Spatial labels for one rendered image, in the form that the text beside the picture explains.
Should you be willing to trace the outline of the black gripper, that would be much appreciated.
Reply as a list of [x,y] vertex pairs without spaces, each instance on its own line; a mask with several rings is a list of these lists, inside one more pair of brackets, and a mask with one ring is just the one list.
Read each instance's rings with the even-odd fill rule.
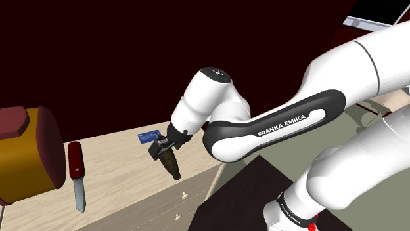
[[184,130],[182,133],[179,132],[174,126],[173,123],[170,122],[167,128],[167,136],[160,135],[153,143],[150,145],[148,152],[156,161],[160,154],[165,152],[168,149],[168,141],[174,143],[174,147],[176,150],[180,149],[184,143],[190,141],[193,135],[188,135],[188,131]]

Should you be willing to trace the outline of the dark robot stand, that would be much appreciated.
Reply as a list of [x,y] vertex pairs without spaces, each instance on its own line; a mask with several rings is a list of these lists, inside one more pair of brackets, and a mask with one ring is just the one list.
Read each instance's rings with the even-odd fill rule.
[[261,156],[201,204],[188,231],[267,231],[266,203],[292,181]]

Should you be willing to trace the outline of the yellow and maroon container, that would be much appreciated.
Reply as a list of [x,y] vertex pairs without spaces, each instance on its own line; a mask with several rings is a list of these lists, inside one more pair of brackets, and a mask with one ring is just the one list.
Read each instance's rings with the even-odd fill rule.
[[62,136],[43,106],[0,109],[0,205],[59,189],[66,180]]

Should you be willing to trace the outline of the blue card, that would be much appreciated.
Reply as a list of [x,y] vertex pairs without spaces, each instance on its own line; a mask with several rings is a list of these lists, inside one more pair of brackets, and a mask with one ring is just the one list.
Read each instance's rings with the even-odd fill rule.
[[138,134],[138,138],[141,144],[153,142],[159,136],[161,136],[161,133],[159,130],[147,131],[147,132]]

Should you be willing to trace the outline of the light wooden chest of drawers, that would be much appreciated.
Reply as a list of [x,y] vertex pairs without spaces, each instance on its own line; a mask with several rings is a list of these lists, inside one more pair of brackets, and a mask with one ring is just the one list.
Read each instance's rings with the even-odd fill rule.
[[165,133],[167,123],[81,140],[86,208],[79,212],[74,186],[64,186],[5,208],[1,231],[188,231],[198,206],[223,164],[202,145],[202,133],[175,151],[175,180],[148,153],[138,134]]

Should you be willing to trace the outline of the red pocket knife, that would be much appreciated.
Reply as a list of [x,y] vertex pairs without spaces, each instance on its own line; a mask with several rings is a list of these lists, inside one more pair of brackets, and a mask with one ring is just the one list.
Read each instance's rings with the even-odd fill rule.
[[80,142],[74,141],[68,145],[69,175],[74,183],[76,209],[84,212],[86,208],[85,189],[83,178],[85,176],[85,165]]

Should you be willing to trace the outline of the window with white frame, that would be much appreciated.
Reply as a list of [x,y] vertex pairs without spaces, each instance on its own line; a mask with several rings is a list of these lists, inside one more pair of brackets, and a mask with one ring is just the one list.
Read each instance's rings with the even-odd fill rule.
[[410,9],[410,0],[357,0],[343,25],[378,31],[396,25]]

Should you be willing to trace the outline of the dark brown tapered object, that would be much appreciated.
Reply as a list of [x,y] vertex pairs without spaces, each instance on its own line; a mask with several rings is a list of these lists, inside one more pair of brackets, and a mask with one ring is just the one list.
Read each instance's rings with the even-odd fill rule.
[[158,158],[167,172],[172,175],[174,180],[179,180],[181,178],[179,166],[177,164],[175,154],[171,148],[162,152]]

